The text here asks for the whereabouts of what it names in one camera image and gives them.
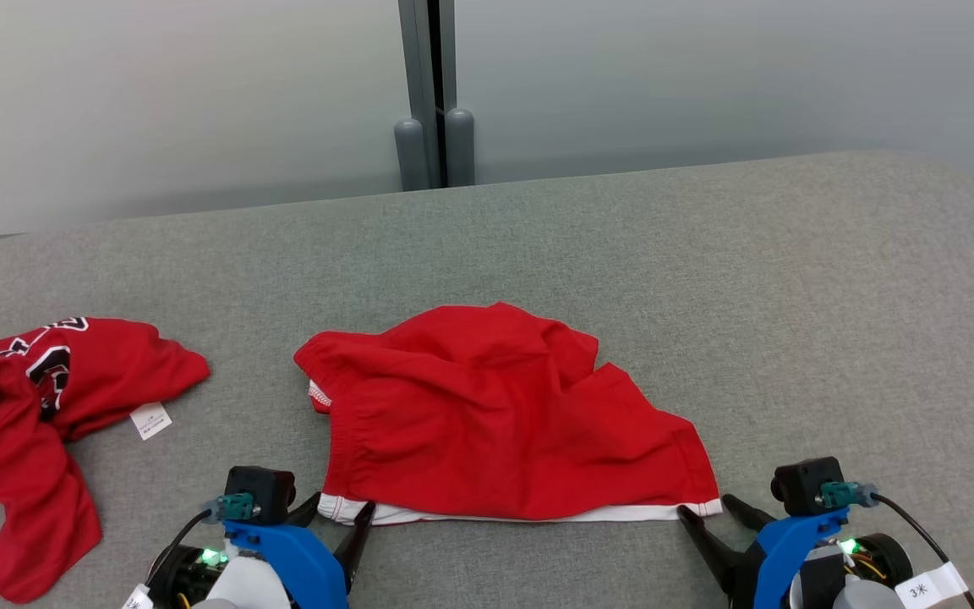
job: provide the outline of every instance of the teal connector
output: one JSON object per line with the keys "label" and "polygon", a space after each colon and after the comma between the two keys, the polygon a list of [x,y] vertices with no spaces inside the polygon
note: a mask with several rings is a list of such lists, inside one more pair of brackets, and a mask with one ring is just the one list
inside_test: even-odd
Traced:
{"label": "teal connector", "polygon": [[822,485],[822,503],[831,509],[847,508],[850,505],[874,508],[878,502],[870,494],[877,492],[878,487],[869,483],[861,485],[858,482],[826,482]]}
{"label": "teal connector", "polygon": [[254,517],[254,495],[235,493],[216,500],[220,520],[249,520]]}

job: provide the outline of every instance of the gray fabric surface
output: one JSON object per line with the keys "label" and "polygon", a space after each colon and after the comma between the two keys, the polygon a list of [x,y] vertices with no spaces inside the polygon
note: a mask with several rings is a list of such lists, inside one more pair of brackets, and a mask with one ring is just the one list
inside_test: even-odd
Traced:
{"label": "gray fabric surface", "polygon": [[[849,153],[119,221],[0,242],[0,337],[71,315],[156,324],[213,377],[142,442],[74,444],[104,541],[32,606],[119,606],[227,468],[324,479],[328,419],[293,351],[443,304],[505,300],[600,339],[692,420],[720,489],[777,513],[773,467],[839,456],[944,544],[974,589],[974,181]],[[3,513],[0,508],[0,523]],[[710,527],[740,548],[726,516]],[[347,529],[317,524],[335,544]],[[931,552],[885,508],[917,566]],[[216,544],[217,528],[189,537]],[[376,529],[353,606],[725,606],[684,529]],[[0,606],[6,606],[0,599]]]}

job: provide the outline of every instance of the clothing label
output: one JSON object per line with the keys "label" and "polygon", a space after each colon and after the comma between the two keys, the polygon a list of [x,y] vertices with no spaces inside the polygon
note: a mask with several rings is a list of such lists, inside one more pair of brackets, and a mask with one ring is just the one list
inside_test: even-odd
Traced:
{"label": "clothing label", "polygon": [[167,416],[167,411],[163,409],[163,404],[160,402],[140,406],[130,413],[130,419],[134,421],[134,427],[138,428],[142,440],[150,439],[171,424],[171,417]]}
{"label": "clothing label", "polygon": [[123,609],[152,609],[152,600],[148,597],[148,587],[138,584],[130,598],[123,603]]}
{"label": "clothing label", "polygon": [[905,609],[928,609],[944,599],[967,592],[967,585],[952,562],[932,571],[920,573],[896,586],[896,594]]}

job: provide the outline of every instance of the gray cylindrical foot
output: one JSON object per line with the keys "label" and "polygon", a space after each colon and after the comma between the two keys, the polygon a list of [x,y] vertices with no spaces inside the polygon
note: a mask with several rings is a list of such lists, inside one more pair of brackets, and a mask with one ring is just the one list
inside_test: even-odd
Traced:
{"label": "gray cylindrical foot", "polygon": [[476,184],[473,123],[467,109],[446,112],[446,176],[450,186]]}
{"label": "gray cylindrical foot", "polygon": [[414,118],[398,120],[393,127],[397,142],[397,162],[401,163],[401,186],[406,190],[430,188],[430,176],[426,170],[426,142],[423,126]]}

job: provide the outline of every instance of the white wall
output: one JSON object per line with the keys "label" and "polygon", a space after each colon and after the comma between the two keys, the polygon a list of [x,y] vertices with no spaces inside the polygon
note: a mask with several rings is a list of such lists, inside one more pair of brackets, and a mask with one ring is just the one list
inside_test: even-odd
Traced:
{"label": "white wall", "polygon": [[0,0],[0,234],[401,189],[395,0]]}
{"label": "white wall", "polygon": [[476,181],[924,151],[974,174],[974,1],[455,0]]}

